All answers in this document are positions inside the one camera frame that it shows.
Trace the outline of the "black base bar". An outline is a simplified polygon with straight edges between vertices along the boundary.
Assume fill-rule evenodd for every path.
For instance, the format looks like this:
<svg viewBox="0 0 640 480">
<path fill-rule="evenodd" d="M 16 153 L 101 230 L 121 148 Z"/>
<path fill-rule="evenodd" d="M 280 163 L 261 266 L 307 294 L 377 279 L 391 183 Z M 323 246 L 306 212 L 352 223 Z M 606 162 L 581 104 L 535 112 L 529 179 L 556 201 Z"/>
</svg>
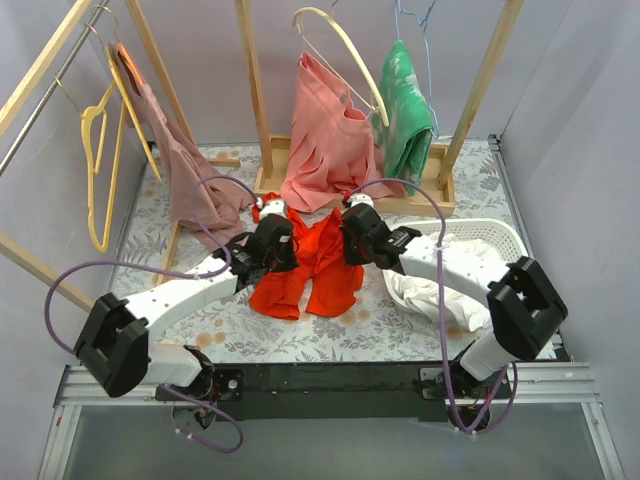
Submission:
<svg viewBox="0 0 640 480">
<path fill-rule="evenodd" d="M 446 401 L 427 395 L 434 362 L 221 364 L 184 395 L 214 401 L 238 421 L 414 419 L 447 422 Z"/>
</svg>

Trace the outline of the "metal hanging rod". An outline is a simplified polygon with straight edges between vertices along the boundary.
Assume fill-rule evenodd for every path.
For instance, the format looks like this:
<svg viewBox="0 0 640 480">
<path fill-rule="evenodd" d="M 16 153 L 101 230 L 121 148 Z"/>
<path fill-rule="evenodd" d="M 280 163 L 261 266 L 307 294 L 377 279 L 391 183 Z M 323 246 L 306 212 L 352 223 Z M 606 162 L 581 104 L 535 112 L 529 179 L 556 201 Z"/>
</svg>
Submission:
<svg viewBox="0 0 640 480">
<path fill-rule="evenodd" d="M 75 1 L 2 106 L 1 137 L 7 134 L 27 106 L 32 106 L 33 109 L 1 157 L 1 175 L 4 175 L 51 97 L 60 88 L 58 81 L 66 75 L 87 42 L 90 29 L 96 26 L 102 13 L 109 6 L 109 0 Z M 60 67 L 53 71 L 52 65 L 82 20 L 84 27 L 78 33 Z"/>
</svg>

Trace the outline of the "white plastic laundry basket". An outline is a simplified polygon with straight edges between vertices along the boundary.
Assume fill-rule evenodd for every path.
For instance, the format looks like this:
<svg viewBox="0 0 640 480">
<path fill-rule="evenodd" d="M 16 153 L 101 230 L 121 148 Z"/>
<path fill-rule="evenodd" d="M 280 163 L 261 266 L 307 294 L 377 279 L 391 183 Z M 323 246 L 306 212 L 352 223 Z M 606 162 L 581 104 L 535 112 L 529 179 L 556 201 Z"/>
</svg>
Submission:
<svg viewBox="0 0 640 480">
<path fill-rule="evenodd" d="M 421 220 L 401 222 L 393 227 L 408 227 L 421 233 L 400 257 L 403 276 L 443 284 L 484 307 L 488 306 L 489 283 L 502 279 L 510 263 L 528 254 L 513 228 L 490 218 L 450 219 L 445 225 L 438 220 Z M 501 260 L 483 260 L 455 247 L 444 248 L 446 234 L 454 234 L 461 240 L 484 240 L 498 250 Z"/>
</svg>

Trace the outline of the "green white hanging cloth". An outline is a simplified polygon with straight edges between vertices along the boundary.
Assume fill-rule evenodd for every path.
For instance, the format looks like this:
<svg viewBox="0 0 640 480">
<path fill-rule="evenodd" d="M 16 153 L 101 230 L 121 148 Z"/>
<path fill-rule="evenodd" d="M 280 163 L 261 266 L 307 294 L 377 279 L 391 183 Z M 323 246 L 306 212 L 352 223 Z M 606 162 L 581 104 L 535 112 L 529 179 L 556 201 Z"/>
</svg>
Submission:
<svg viewBox="0 0 640 480">
<path fill-rule="evenodd" d="M 408 181 L 409 195 L 421 183 L 434 133 L 428 103 L 423 95 L 405 43 L 396 40 L 386 56 L 378 90 L 388 122 L 372 120 L 384 175 Z"/>
</svg>

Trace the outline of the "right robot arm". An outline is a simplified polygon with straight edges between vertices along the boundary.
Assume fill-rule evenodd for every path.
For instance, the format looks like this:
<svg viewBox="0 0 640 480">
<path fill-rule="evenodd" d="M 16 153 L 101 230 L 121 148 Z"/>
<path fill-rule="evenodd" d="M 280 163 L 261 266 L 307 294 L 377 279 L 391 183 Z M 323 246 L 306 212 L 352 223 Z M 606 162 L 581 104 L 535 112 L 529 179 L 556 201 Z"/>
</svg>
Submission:
<svg viewBox="0 0 640 480">
<path fill-rule="evenodd" d="M 370 205 L 342 215 L 345 260 L 375 264 L 410 278 L 440 283 L 483 305 L 492 332 L 449 364 L 454 389 L 475 397 L 489 377 L 513 361 L 537 357 L 568 316 L 568 309 L 540 264 L 522 256 L 512 263 L 485 261 L 454 246 L 438 246 L 416 229 L 390 229 Z"/>
</svg>

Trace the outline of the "white cloth in basket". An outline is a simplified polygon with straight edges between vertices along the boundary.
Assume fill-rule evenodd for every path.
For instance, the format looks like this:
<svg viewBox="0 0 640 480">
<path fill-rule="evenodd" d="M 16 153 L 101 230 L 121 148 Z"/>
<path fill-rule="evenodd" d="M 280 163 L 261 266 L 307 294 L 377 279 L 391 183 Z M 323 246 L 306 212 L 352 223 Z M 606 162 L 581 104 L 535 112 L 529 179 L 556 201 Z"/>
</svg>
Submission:
<svg viewBox="0 0 640 480">
<path fill-rule="evenodd" d="M 483 260 L 501 260 L 496 248 L 484 240 L 461 240 L 446 234 L 443 247 L 455 247 L 465 254 Z M 403 276 L 393 271 L 383 273 L 388 291 L 398 307 L 408 313 L 420 313 L 438 322 L 438 285 L 434 281 Z M 475 332 L 490 327 L 489 310 L 478 301 L 448 287 L 444 288 L 445 323 L 456 323 L 463 330 Z"/>
</svg>

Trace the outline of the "cream wooden hanger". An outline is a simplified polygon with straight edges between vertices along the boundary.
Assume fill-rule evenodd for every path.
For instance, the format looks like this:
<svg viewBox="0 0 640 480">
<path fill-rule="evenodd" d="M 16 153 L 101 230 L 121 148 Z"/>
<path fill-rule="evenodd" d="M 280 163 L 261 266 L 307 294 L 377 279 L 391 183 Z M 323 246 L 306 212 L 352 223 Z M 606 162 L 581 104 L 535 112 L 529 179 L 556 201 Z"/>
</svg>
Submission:
<svg viewBox="0 0 640 480">
<path fill-rule="evenodd" d="M 326 55 L 322 48 L 315 46 L 306 33 L 305 21 L 312 17 L 322 20 L 337 38 L 329 55 Z M 316 7 L 301 7 L 293 13 L 291 26 L 300 35 L 310 52 L 345 83 L 350 92 L 371 114 L 376 114 L 382 124 L 388 127 L 390 117 L 381 91 L 354 42 L 334 16 Z"/>
</svg>

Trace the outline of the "wooden rack with tray base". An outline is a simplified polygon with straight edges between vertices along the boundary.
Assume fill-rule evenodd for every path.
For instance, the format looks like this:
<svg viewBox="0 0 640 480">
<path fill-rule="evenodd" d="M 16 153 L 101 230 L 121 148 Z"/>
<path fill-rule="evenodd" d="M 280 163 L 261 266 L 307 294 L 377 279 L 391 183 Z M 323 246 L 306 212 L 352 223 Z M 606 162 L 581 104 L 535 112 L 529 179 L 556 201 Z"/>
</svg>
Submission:
<svg viewBox="0 0 640 480">
<path fill-rule="evenodd" d="M 434 143 L 434 123 L 404 143 L 403 157 L 418 157 L 423 163 L 434 161 L 436 164 L 412 176 L 414 185 L 410 189 L 399 194 L 375 195 L 374 203 L 379 210 L 404 215 L 442 213 L 449 217 L 453 214 L 456 203 L 452 170 L 522 6 L 518 0 L 505 2 L 449 144 Z M 277 192 L 298 211 L 312 213 L 335 206 L 348 187 L 381 178 L 387 170 L 381 160 L 393 145 L 390 136 L 407 123 L 409 116 L 400 108 L 397 97 L 381 94 L 344 29 L 315 7 L 301 8 L 292 18 L 293 26 L 300 29 L 303 14 L 317 15 L 342 39 L 371 89 L 372 99 L 366 104 L 369 111 L 363 113 L 354 106 L 357 92 L 311 47 L 298 63 L 294 132 L 290 136 L 277 136 L 269 131 L 250 4 L 238 1 L 235 8 L 248 61 L 262 154 L 256 177 L 258 191 Z"/>
</svg>

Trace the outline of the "yellow hanger under pink garment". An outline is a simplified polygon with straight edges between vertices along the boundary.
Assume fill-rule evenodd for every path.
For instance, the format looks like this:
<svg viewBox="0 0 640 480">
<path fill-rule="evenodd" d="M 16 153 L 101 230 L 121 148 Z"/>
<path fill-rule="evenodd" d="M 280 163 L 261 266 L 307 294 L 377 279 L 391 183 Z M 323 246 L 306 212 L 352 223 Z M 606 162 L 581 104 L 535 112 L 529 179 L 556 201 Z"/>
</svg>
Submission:
<svg viewBox="0 0 640 480">
<path fill-rule="evenodd" d="M 141 123 L 136 115 L 136 111 L 134 108 L 134 105 L 131 101 L 130 95 L 128 93 L 128 90 L 125 86 L 124 80 L 122 78 L 122 75 L 120 73 L 120 70 L 118 68 L 118 64 L 117 64 L 117 55 L 116 55 L 116 44 L 113 42 L 110 42 L 106 47 L 105 47 L 105 56 L 107 59 L 107 64 L 109 67 L 109 70 L 111 72 L 111 75 L 113 77 L 113 80 L 115 81 L 116 87 L 121 95 L 123 104 L 125 106 L 125 109 L 131 119 L 133 128 L 135 129 L 138 138 L 140 140 L 140 143 L 142 145 L 143 151 L 145 153 L 146 159 L 149 163 L 149 165 L 151 166 L 151 169 L 157 179 L 157 181 L 159 183 L 162 183 L 162 176 L 159 172 L 158 166 L 155 162 L 155 159 L 152 156 L 151 150 L 149 148 L 149 145 L 147 143 L 147 140 L 145 138 L 143 129 L 141 127 Z"/>
</svg>

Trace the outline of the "salmon pink pleated garment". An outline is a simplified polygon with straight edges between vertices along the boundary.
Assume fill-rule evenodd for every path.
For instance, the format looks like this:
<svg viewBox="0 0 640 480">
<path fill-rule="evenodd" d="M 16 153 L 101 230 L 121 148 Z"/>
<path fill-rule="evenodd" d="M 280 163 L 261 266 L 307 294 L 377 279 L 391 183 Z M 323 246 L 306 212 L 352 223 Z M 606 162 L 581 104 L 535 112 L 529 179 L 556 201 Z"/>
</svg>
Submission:
<svg viewBox="0 0 640 480">
<path fill-rule="evenodd" d="M 383 176 L 366 115 L 345 83 L 308 53 L 297 65 L 289 159 L 280 195 L 312 213 Z"/>
</svg>

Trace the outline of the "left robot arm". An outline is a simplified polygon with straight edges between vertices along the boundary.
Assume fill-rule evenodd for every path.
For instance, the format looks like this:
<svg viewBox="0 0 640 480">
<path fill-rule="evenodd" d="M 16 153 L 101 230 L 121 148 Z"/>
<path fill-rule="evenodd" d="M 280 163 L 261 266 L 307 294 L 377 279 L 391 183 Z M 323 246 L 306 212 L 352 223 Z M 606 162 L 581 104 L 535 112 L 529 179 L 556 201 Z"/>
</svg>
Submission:
<svg viewBox="0 0 640 480">
<path fill-rule="evenodd" d="M 187 273 L 124 299 L 107 293 L 96 300 L 74 346 L 81 364 L 112 398 L 140 384 L 179 387 L 193 400 L 213 386 L 214 365 L 193 346 L 159 344 L 165 330 L 205 306 L 258 284 L 271 271 L 297 267 L 294 227 L 269 214 L 241 245 L 230 243 Z"/>
</svg>

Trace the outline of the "dusty pink hanging garment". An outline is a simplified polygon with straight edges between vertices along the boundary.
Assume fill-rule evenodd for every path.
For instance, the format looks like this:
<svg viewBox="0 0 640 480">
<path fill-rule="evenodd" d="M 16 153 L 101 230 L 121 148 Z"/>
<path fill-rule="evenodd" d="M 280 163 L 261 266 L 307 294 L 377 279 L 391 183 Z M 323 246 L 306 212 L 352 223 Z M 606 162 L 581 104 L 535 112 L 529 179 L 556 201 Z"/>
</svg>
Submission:
<svg viewBox="0 0 640 480">
<path fill-rule="evenodd" d="M 124 47 L 111 43 L 109 50 L 138 120 L 148 125 L 158 147 L 170 191 L 170 219 L 209 250 L 216 250 L 218 243 L 244 231 L 240 212 L 253 203 L 252 196 L 219 177 L 220 172 L 165 113 Z"/>
</svg>

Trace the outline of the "orange t-shirt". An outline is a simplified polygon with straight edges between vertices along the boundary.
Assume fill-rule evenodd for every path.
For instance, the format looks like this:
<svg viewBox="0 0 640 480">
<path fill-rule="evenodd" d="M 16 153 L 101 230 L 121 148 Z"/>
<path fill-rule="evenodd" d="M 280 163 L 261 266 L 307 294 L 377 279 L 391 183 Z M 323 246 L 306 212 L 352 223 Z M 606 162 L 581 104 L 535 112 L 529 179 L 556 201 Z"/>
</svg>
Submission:
<svg viewBox="0 0 640 480">
<path fill-rule="evenodd" d="M 324 219 L 307 226 L 291 207 L 285 217 L 293 224 L 298 267 L 289 272 L 268 273 L 249 298 L 256 312 L 284 320 L 300 318 L 299 302 L 308 282 L 312 283 L 306 311 L 321 317 L 337 317 L 355 303 L 355 293 L 364 280 L 364 269 L 344 258 L 342 220 L 334 209 Z"/>
</svg>

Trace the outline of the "yellow plastic hanger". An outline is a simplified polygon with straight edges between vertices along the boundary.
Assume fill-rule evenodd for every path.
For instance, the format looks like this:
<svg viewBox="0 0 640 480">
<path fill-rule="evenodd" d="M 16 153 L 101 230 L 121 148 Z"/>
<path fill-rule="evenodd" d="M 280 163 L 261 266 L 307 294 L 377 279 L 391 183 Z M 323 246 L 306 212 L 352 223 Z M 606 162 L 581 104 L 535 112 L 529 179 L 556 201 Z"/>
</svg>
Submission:
<svg viewBox="0 0 640 480">
<path fill-rule="evenodd" d="M 88 230 L 91 242 L 94 248 L 100 252 L 105 253 L 107 251 L 110 234 L 112 217 L 116 196 L 117 178 L 120 165 L 120 155 L 122 146 L 122 135 L 124 128 L 124 121 L 126 117 L 126 109 L 124 104 L 121 104 L 120 118 L 118 123 L 118 129 L 116 133 L 116 144 L 114 150 L 114 158 L 112 164 L 111 179 L 109 185 L 109 193 L 107 199 L 107 207 L 105 214 L 105 221 L 103 226 L 102 238 L 98 238 L 96 230 L 96 215 L 95 215 L 95 179 L 101 171 L 102 159 L 105 147 L 106 133 L 108 127 L 108 112 L 107 103 L 111 99 L 116 90 L 115 81 L 112 81 L 101 100 L 97 105 L 88 106 L 80 117 L 80 133 L 84 153 L 87 161 L 87 206 L 88 206 Z M 101 119 L 100 135 L 98 139 L 97 151 L 94 151 L 92 145 L 92 126 L 96 119 Z"/>
</svg>

